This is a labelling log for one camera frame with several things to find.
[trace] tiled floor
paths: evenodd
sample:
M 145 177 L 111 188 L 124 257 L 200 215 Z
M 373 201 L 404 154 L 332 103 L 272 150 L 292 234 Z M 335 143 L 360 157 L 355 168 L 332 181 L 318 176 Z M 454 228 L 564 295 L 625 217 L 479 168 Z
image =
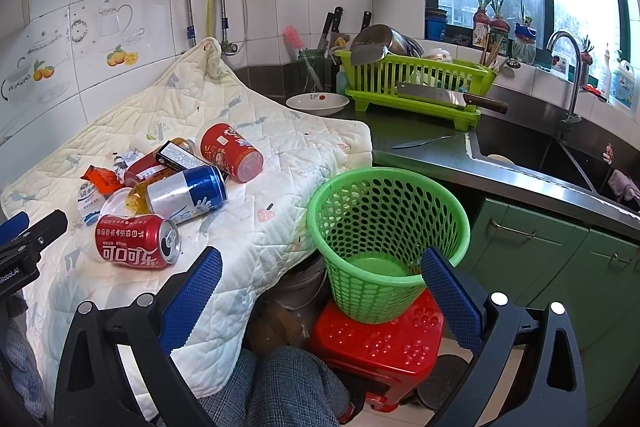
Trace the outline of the tiled floor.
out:
M 439 355 L 458 355 L 465 360 L 471 360 L 471 352 L 468 349 L 462 349 L 458 343 L 452 339 L 443 339 L 440 344 Z M 498 382 L 498 386 L 494 392 L 494 395 L 489 400 L 484 413 L 478 420 L 478 425 L 494 419 L 499 411 L 500 407 L 504 403 L 507 396 L 507 392 L 513 382 L 518 365 L 520 364 L 520 358 L 522 357 L 521 349 L 513 349 L 511 356 L 507 362 L 502 378 Z M 393 412 L 381 413 L 368 409 L 365 409 L 360 413 L 353 421 L 349 423 L 352 427 L 408 427 L 410 425 L 426 425 L 426 423 L 433 416 L 433 412 L 423 407 L 416 405 L 403 405 L 398 407 Z

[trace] green basket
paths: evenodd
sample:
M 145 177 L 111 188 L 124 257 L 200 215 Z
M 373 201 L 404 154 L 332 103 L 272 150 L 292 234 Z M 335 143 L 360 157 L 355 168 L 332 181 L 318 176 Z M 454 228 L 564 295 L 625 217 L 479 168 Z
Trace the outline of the green basket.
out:
M 316 190 L 306 222 L 324 256 L 336 304 L 367 324 L 393 320 L 424 290 L 420 257 L 427 247 L 439 247 L 456 266 L 470 237 L 453 194 L 402 169 L 336 176 Z
M 345 94 L 355 100 L 357 111 L 366 111 L 369 103 L 386 105 L 453 120 L 455 128 L 463 132 L 478 123 L 480 110 L 475 105 L 468 104 L 461 110 L 452 104 L 401 98 L 397 85 L 423 84 L 484 96 L 496 77 L 491 69 L 465 60 L 443 62 L 388 54 L 375 64 L 351 66 L 350 51 L 336 50 L 335 55 L 342 60 L 349 80 Z

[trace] countertop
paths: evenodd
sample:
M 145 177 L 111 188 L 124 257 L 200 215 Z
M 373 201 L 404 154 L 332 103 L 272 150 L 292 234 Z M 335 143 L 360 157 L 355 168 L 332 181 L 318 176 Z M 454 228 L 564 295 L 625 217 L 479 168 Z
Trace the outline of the countertop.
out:
M 332 117 L 359 120 L 369 126 L 373 161 L 378 165 L 473 187 L 640 241 L 640 216 L 628 208 L 544 174 L 474 158 L 472 144 L 477 141 L 473 130 L 455 131 L 446 121 L 374 104 L 367 112 L 356 112 L 353 102 Z M 450 134 L 455 136 L 424 146 L 391 149 L 404 142 Z

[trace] person's leg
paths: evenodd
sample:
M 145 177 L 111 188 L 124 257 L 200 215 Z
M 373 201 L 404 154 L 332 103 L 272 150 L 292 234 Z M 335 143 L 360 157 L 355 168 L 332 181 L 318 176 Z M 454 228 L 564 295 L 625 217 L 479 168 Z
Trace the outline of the person's leg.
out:
M 248 398 L 254 384 L 256 358 L 251 351 L 242 349 L 238 363 L 226 386 L 216 394 L 199 399 L 204 410 L 217 427 L 241 427 L 245 425 Z M 162 418 L 159 427 L 166 427 Z
M 296 347 L 279 347 L 256 369 L 250 427 L 338 426 L 350 394 L 327 365 Z

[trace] white quilted cloth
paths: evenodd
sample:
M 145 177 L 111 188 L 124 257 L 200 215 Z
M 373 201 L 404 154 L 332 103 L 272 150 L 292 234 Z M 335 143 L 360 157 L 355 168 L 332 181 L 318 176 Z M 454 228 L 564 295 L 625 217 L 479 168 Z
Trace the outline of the white quilted cloth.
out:
M 179 226 L 177 263 L 161 271 L 136 270 L 83 251 L 91 229 L 82 227 L 76 194 L 86 168 L 111 167 L 113 153 L 126 150 L 135 133 L 159 140 L 194 137 L 217 117 L 228 118 L 262 152 L 264 170 L 248 184 L 228 182 L 225 206 Z M 43 252 L 40 277 L 24 292 L 30 304 L 28 339 L 49 397 L 81 301 L 91 299 L 101 309 L 128 305 L 187 270 L 206 245 L 222 254 L 222 279 L 186 345 L 171 356 L 196 397 L 219 391 L 238 359 L 257 296 L 314 249 L 305 227 L 311 195 L 332 176 L 370 165 L 365 124 L 302 114 L 248 89 L 222 62 L 214 39 L 184 54 L 153 86 L 99 118 L 2 192 L 7 217 L 24 210 L 34 223 L 56 208 L 69 217 L 68 232 Z M 121 353 L 140 407 L 152 418 L 156 407 L 130 349 Z

